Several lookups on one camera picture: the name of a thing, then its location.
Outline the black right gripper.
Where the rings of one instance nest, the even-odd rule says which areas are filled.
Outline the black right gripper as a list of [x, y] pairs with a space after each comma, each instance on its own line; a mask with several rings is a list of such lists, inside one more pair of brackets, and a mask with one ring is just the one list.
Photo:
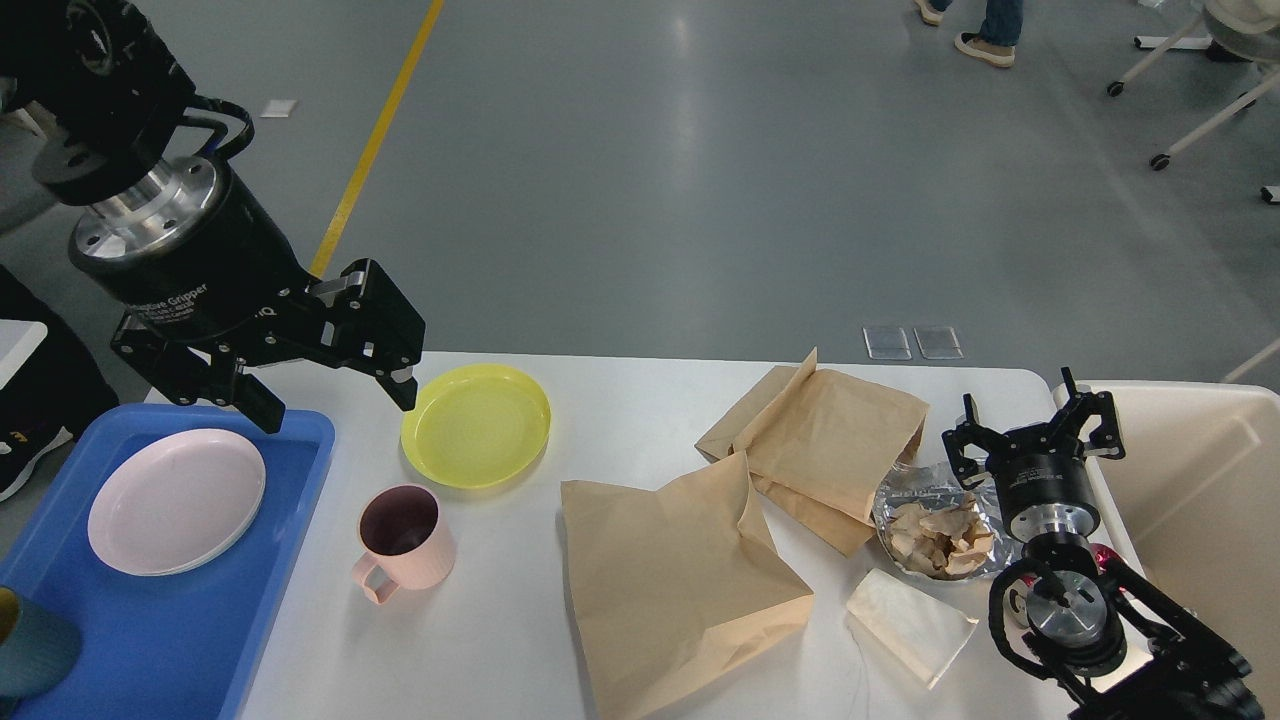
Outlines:
[[1085, 457], [1126, 456], [1114, 396], [1079, 386], [1062, 369], [1068, 400], [1039, 428], [1002, 434], [980, 424], [977, 402], [963, 396], [964, 415], [942, 434], [951, 471], [965, 491], [992, 477], [1005, 530], [1021, 543], [1046, 533], [1082, 537], [1100, 527]]

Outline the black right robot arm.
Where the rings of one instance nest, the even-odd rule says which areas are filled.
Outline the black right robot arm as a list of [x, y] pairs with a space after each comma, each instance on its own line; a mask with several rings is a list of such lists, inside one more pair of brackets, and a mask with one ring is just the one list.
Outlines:
[[942, 436], [957, 483], [992, 480], [1004, 532], [1021, 546], [989, 588], [996, 650], [1062, 688], [1074, 719], [1262, 719], [1245, 657], [1091, 541], [1101, 515], [1085, 461], [1126, 450], [1112, 395], [1080, 388], [1069, 369], [1062, 382], [1066, 402], [1047, 421], [995, 430], [965, 395]]

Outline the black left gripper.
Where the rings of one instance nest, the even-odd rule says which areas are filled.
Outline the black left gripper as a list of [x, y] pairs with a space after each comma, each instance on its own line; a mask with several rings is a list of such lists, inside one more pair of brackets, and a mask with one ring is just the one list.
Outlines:
[[413, 409], [425, 320], [378, 263], [360, 259], [320, 281], [227, 161], [174, 158], [166, 169], [142, 208], [82, 217], [68, 249], [72, 264], [131, 314], [111, 338], [131, 369], [173, 404], [234, 407], [274, 434], [285, 405], [260, 379], [228, 354], [206, 360], [184, 346], [250, 320], [239, 338], [248, 366], [348, 368], [374, 378], [401, 410]]

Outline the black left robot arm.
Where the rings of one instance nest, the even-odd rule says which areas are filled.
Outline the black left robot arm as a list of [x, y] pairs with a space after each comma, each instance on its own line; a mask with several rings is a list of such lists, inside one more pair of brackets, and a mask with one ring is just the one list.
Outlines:
[[3, 109], [31, 102], [55, 120], [35, 179], [84, 209], [69, 259], [124, 306], [111, 348], [169, 401], [274, 433], [285, 405], [252, 370], [306, 360], [413, 409], [422, 316], [371, 259], [302, 268], [230, 165], [251, 115], [198, 94], [133, 4], [5, 1]]

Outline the red object under arm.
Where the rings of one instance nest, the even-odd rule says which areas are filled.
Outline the red object under arm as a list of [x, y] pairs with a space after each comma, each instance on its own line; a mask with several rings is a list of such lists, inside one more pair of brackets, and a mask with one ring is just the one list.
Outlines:
[[1092, 543], [1091, 552], [1094, 557], [1094, 564], [1098, 568], [1098, 574], [1108, 575], [1120, 568], [1125, 568], [1126, 562], [1114, 548], [1103, 543]]

